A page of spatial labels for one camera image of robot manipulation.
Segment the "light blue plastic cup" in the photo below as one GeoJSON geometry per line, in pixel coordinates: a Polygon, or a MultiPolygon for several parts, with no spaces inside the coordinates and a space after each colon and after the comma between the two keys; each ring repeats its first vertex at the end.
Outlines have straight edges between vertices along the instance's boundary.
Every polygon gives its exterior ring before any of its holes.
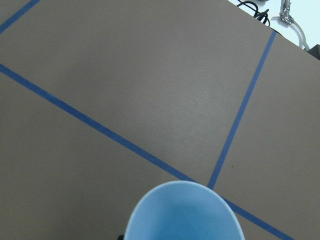
{"type": "Polygon", "coordinates": [[[186,180],[163,183],[134,208],[126,240],[243,240],[227,202],[208,187],[186,180]]]}

